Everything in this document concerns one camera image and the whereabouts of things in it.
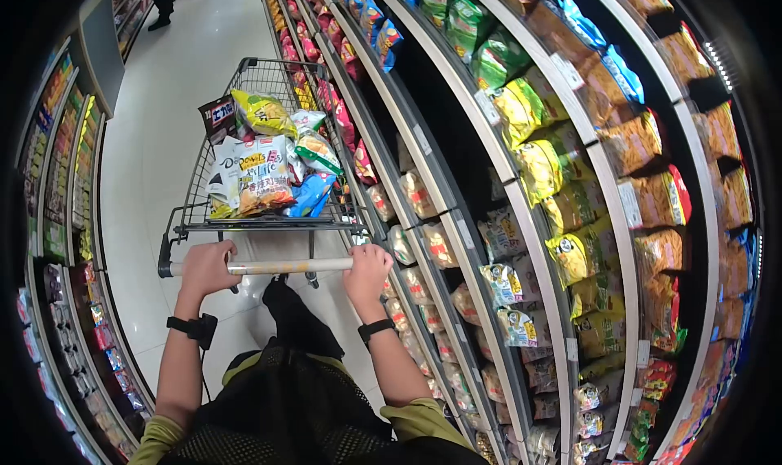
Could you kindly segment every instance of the blue chip bag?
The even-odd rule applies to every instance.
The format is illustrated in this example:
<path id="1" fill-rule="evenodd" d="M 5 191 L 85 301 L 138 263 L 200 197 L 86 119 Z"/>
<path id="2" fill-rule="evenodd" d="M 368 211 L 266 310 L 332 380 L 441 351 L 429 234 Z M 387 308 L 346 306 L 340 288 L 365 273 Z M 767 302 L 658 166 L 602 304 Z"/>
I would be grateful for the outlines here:
<path id="1" fill-rule="evenodd" d="M 292 187 L 296 205 L 285 209 L 283 213 L 290 217 L 320 216 L 334 180 L 335 175 L 326 173 L 315 173 L 305 178 L 301 186 Z"/>
<path id="2" fill-rule="evenodd" d="M 387 73 L 393 68 L 396 61 L 396 52 L 403 40 L 402 34 L 396 30 L 396 26 L 391 22 L 391 19 L 386 19 L 380 27 L 378 40 L 375 45 L 375 49 L 378 55 L 380 55 L 380 66 L 384 72 Z"/>

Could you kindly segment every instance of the yellow snack bag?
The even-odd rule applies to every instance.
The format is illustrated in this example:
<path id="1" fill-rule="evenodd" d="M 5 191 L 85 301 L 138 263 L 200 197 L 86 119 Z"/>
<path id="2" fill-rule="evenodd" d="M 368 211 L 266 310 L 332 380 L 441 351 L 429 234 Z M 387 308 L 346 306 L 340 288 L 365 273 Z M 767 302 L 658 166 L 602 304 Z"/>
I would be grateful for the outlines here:
<path id="1" fill-rule="evenodd" d="M 259 134 L 277 136 L 284 134 L 298 138 L 293 124 L 282 103 L 274 97 L 248 94 L 243 90 L 231 89 L 236 108 L 248 126 Z"/>

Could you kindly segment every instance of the store aisle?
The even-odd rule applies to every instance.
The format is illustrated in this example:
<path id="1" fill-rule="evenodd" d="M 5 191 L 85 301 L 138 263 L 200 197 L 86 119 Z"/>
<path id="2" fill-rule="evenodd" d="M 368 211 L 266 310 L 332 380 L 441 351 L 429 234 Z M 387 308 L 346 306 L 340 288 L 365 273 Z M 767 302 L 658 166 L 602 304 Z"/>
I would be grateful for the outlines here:
<path id="1" fill-rule="evenodd" d="M 180 279 L 157 276 L 157 255 L 171 209 L 181 206 L 204 136 L 198 107 L 220 97 L 239 61 L 247 56 L 274 58 L 260 0 L 177 0 L 171 25 L 147 32 L 145 23 L 130 58 L 107 123 L 101 178 L 101 216 L 107 270 L 128 342 L 151 390 L 156 391 L 166 318 L 174 310 Z M 236 259 L 307 258 L 307 235 L 235 234 Z M 187 247 L 216 241 L 196 233 L 174 246 L 180 261 Z M 317 233 L 315 256 L 344 255 L 339 235 Z M 373 406 L 382 405 L 369 354 L 356 328 L 359 321 L 339 274 L 319 274 L 312 289 L 302 274 L 288 284 L 327 323 L 346 352 L 344 362 Z M 219 319 L 204 375 L 212 397 L 234 356 L 263 348 L 275 324 L 260 302 L 268 276 L 245 276 L 240 294 L 213 294 L 202 312 Z"/>

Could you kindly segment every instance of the price tag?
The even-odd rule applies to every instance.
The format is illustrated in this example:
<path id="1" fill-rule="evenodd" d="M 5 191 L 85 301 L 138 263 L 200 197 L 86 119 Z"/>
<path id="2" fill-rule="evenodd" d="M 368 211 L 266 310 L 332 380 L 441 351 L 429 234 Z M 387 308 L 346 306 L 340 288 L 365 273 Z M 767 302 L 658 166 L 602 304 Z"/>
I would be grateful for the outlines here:
<path id="1" fill-rule="evenodd" d="M 423 129 L 421 129 L 421 124 L 416 124 L 413 127 L 413 134 L 415 134 L 415 137 L 418 139 L 418 143 L 421 145 L 424 155 L 430 154 L 432 152 L 432 147 L 429 146 L 429 141 L 426 139 Z"/>
<path id="2" fill-rule="evenodd" d="M 575 338 L 565 338 L 565 347 L 568 352 L 568 362 L 579 361 L 579 343 Z"/>
<path id="3" fill-rule="evenodd" d="M 649 349 L 651 343 L 647 339 L 638 340 L 638 361 L 636 366 L 638 368 L 646 368 L 649 365 Z"/>
<path id="4" fill-rule="evenodd" d="M 492 103 L 491 99 L 489 99 L 489 96 L 486 95 L 485 90 L 478 90 L 475 92 L 475 102 L 478 104 L 478 107 L 481 108 L 481 111 L 483 111 L 484 116 L 486 116 L 486 120 L 489 121 L 489 124 L 492 126 L 496 126 L 500 123 L 500 114 L 497 113 L 496 109 L 494 108 L 494 104 Z"/>
<path id="5" fill-rule="evenodd" d="M 461 238 L 464 239 L 464 247 L 466 249 L 474 249 L 475 243 L 472 240 L 472 235 L 470 235 L 470 230 L 467 228 L 467 221 L 464 219 L 459 219 L 456 221 L 456 225 L 459 226 L 459 231 L 461 231 Z"/>
<path id="6" fill-rule="evenodd" d="M 551 62 L 562 74 L 562 77 L 565 78 L 565 81 L 568 82 L 571 90 L 578 90 L 584 86 L 584 80 L 570 61 L 562 58 L 562 56 L 557 53 L 553 53 L 551 55 Z"/>

